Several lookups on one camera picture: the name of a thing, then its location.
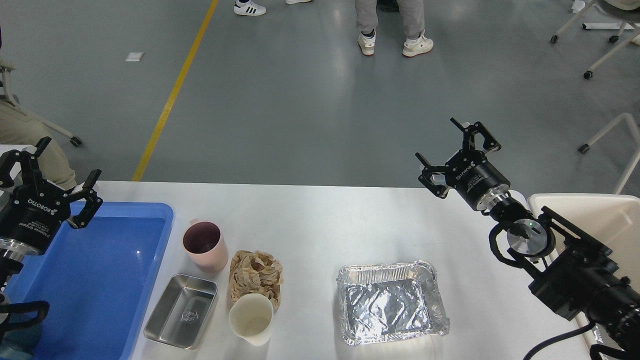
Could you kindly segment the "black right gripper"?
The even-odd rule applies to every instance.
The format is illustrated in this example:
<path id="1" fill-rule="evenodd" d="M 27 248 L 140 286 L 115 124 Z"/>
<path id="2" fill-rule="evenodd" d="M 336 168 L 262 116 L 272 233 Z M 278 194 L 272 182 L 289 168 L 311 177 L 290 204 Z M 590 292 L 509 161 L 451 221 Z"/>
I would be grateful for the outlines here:
<path id="1" fill-rule="evenodd" d="M 422 153 L 414 153 L 423 166 L 418 181 L 437 198 L 445 199 L 455 189 L 473 210 L 490 210 L 493 206 L 489 205 L 489 198 L 505 195 L 511 186 L 485 156 L 500 151 L 502 145 L 480 121 L 460 123 L 453 117 L 450 121 L 462 132 L 461 150 L 444 165 L 432 165 Z M 476 135 L 483 139 L 481 149 L 476 148 Z M 436 175 L 444 177 L 444 184 L 434 181 Z"/>

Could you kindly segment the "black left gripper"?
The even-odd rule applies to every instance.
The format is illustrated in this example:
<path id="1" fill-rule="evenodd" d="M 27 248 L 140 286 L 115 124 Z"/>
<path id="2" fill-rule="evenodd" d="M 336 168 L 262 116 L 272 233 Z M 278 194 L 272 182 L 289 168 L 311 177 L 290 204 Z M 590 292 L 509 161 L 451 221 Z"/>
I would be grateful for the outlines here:
<path id="1" fill-rule="evenodd" d="M 48 250 L 62 222 L 70 215 L 69 204 L 84 200 L 82 210 L 66 219 L 73 229 L 86 228 L 103 204 L 94 189 L 102 174 L 100 169 L 92 170 L 80 190 L 71 193 L 44 178 L 38 158 L 50 142 L 51 137 L 42 137 L 34 153 L 14 149 L 3 153 L 0 159 L 1 190 L 12 191 L 1 210 L 1 239 L 25 246 L 28 255 L 43 255 Z M 10 174 L 16 164 L 22 171 L 20 186 L 15 185 Z"/>

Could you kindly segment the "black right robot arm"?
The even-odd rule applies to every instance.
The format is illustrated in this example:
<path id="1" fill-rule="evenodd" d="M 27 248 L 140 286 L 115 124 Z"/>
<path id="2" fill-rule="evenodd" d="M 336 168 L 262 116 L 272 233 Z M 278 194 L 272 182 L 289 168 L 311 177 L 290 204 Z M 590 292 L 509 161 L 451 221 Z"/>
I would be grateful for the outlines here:
<path id="1" fill-rule="evenodd" d="M 617 348 L 589 347 L 589 357 L 611 356 L 637 360 L 640 355 L 640 297 L 630 278 L 615 276 L 619 269 L 612 250 L 586 231 L 546 206 L 535 216 L 510 194 L 510 181 L 489 162 L 487 155 L 502 146 L 480 122 L 451 123 L 462 132 L 461 148 L 443 165 L 434 165 L 421 153 L 419 182 L 437 198 L 455 190 L 473 209 L 489 216 L 489 248 L 494 257 L 531 276 L 529 289 L 556 315 L 571 321 L 585 314 L 587 324 L 551 337 L 525 354 L 530 360 L 544 348 L 602 326 Z"/>

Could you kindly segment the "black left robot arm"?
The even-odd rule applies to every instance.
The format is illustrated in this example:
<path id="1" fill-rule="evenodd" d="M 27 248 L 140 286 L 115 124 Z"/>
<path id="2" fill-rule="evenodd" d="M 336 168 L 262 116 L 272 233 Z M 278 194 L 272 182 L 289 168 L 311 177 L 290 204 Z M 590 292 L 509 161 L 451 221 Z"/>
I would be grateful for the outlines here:
<path id="1" fill-rule="evenodd" d="M 100 170 L 93 170 L 78 190 L 66 190 L 45 178 L 39 159 L 51 142 L 42 137 L 35 148 L 10 149 L 1 155 L 0 214 L 1 358 L 32 360 L 50 312 L 45 300 L 24 300 L 14 280 L 30 256 L 42 256 L 64 223 L 73 229 L 89 225 L 103 204 L 94 189 Z"/>

